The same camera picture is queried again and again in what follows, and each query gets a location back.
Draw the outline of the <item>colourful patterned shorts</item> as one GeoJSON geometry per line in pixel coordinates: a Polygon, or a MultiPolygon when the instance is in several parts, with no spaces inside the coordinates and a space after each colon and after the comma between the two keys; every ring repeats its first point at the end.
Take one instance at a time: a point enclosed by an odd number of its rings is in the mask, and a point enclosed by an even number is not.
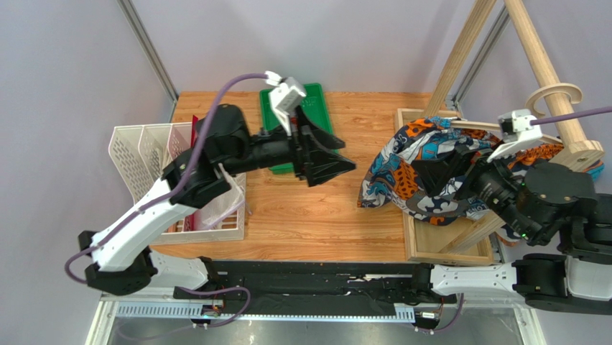
{"type": "MultiPolygon", "coordinates": [[[[434,116],[406,123],[383,147],[371,163],[361,183],[357,205],[360,208],[379,208],[393,203],[417,223],[448,226],[458,219],[477,221],[488,211],[477,199],[454,199],[465,177],[451,178],[441,194],[427,196],[419,175],[411,166],[414,160],[443,158],[455,148],[488,149],[500,139],[487,131],[451,127],[451,118],[434,116]]],[[[538,160],[551,160],[564,148],[562,144],[540,144],[503,160],[519,180],[538,160]]],[[[611,228],[611,195],[600,194],[590,226],[611,228]]]]}

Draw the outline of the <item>wooden clothes hanger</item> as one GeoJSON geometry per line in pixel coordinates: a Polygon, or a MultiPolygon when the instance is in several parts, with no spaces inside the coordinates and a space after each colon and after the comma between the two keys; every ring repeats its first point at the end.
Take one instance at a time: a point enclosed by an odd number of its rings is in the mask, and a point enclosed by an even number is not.
{"type": "MultiPolygon", "coordinates": [[[[537,142],[566,145],[584,142],[582,127],[578,118],[572,114],[573,105],[582,99],[581,89],[571,83],[553,83],[532,93],[524,109],[529,109],[537,118],[531,124],[538,124],[542,130],[543,136],[537,142]]],[[[498,120],[495,123],[453,120],[451,127],[498,132],[503,137],[498,120]]]]}

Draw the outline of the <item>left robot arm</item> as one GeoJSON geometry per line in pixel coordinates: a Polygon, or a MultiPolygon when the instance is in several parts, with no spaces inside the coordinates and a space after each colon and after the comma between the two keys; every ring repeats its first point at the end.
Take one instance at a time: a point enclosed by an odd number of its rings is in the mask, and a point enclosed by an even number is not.
{"type": "Polygon", "coordinates": [[[79,235],[80,248],[92,259],[85,269],[86,285],[117,296],[144,288],[199,290],[218,279],[211,259],[161,254],[151,243],[229,192],[231,176],[291,164],[297,178],[316,186],[356,168],[339,153],[343,140],[311,122],[302,108],[293,115],[289,129],[278,126],[257,134],[250,134],[242,110],[231,104],[201,119],[202,147],[187,149],[171,161],[113,226],[79,235]]]}

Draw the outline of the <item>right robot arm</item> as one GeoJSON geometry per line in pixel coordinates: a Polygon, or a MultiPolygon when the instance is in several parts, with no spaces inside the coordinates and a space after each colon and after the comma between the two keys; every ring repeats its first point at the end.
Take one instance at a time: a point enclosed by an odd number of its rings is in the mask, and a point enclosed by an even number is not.
{"type": "Polygon", "coordinates": [[[483,201],[530,246],[560,238],[556,254],[531,253],[505,264],[420,264],[413,272],[415,290],[518,295],[544,311],[611,314],[611,196],[597,193],[589,174],[539,160],[516,179],[485,151],[454,152],[413,166],[429,196],[463,176],[458,197],[483,201]]]}

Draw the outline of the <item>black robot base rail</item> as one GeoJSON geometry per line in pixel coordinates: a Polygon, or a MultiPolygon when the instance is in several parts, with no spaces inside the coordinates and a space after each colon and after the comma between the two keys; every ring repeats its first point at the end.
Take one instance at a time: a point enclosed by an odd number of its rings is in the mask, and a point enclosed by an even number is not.
{"type": "Polygon", "coordinates": [[[222,310],[264,316],[391,316],[394,306],[455,306],[399,262],[283,262],[215,260],[201,287],[222,310]]]}

